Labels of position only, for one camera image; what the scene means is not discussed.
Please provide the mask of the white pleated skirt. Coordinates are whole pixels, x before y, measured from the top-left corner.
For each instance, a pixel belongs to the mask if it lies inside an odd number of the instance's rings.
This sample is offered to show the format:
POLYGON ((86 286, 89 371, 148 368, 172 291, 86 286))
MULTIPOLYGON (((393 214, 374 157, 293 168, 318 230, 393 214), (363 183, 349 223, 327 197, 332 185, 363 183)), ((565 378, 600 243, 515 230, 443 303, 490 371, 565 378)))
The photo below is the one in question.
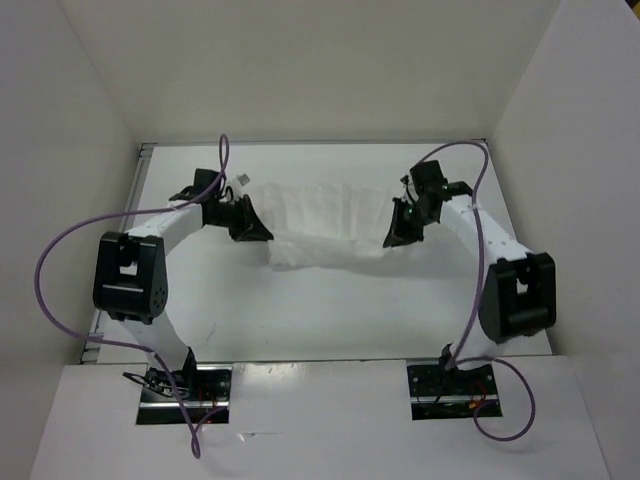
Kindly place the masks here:
POLYGON ((266 183, 249 190, 271 232, 269 264, 277 268, 339 267, 380 260, 393 214, 390 189, 350 184, 266 183))

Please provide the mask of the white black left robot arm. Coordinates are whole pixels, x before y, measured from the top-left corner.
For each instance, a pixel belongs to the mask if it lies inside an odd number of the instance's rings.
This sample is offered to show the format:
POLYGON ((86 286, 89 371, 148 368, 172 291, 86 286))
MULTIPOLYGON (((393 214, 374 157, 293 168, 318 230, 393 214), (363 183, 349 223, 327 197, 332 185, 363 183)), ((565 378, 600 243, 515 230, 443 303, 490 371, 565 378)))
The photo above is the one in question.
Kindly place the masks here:
POLYGON ((152 381, 162 382, 180 400, 197 392, 200 377, 195 354, 180 339, 166 312, 166 257, 205 226, 227 229, 235 242, 274 239, 244 195, 234 202, 216 198, 175 202, 124 233, 105 233, 99 242, 94 305, 124 326, 135 340, 133 347, 147 356, 154 370, 152 381))

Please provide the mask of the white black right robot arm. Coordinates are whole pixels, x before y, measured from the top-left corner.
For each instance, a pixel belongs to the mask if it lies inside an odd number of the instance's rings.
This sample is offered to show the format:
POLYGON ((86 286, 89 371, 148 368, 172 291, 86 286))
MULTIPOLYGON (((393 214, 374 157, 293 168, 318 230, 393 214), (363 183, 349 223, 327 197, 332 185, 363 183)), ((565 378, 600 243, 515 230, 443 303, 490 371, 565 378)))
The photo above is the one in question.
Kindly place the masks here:
POLYGON ((437 224, 477 258, 470 317, 459 339, 443 349, 445 363, 438 369, 442 388, 459 393, 473 381, 472 369, 500 356, 511 340, 556 324, 556 264, 551 255, 519 243, 468 195, 438 203, 434 214, 431 218, 416 202, 395 198, 383 246, 421 242, 425 228, 437 224))

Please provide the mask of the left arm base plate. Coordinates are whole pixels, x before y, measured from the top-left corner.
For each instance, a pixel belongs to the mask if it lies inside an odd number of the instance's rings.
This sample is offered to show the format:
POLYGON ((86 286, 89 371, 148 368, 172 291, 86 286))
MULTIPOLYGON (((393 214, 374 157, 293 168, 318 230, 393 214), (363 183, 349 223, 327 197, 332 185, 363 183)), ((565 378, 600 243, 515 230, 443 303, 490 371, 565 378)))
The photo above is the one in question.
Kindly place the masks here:
MULTIPOLYGON (((184 424, 178 401, 164 372, 148 368, 144 375, 125 372, 123 376, 141 387, 137 425, 184 424)), ((185 409, 195 425, 228 423, 232 385, 230 364, 199 365, 191 387, 179 378, 176 381, 185 409)))

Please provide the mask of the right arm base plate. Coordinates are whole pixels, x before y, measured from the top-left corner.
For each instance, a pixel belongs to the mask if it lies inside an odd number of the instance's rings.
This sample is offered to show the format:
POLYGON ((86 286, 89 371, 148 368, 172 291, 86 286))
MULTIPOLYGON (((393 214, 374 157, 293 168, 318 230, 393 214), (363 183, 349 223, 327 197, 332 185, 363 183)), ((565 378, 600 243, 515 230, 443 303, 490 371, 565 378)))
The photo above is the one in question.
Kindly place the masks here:
POLYGON ((430 361, 408 363, 406 371, 413 421, 502 416, 490 365, 446 372, 430 361))

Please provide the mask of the aluminium table frame rail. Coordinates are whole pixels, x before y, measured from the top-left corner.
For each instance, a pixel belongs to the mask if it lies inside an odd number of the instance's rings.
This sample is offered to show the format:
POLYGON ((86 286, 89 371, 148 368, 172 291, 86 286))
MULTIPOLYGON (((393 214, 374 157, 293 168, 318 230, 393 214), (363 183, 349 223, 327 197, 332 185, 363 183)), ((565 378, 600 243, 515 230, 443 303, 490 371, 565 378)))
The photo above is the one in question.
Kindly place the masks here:
POLYGON ((131 314, 134 322, 142 325, 152 320, 152 313, 159 311, 151 305, 151 287, 153 282, 160 278, 160 274, 153 271, 141 274, 122 272, 124 267, 129 267, 138 260, 144 268, 151 270, 162 262, 160 255, 164 248, 161 240, 134 238, 125 230, 129 219, 138 214, 140 194, 153 150, 152 144, 144 144, 141 147, 121 228, 106 232, 99 242, 93 288, 93 301, 98 318, 105 317, 120 323, 131 314))

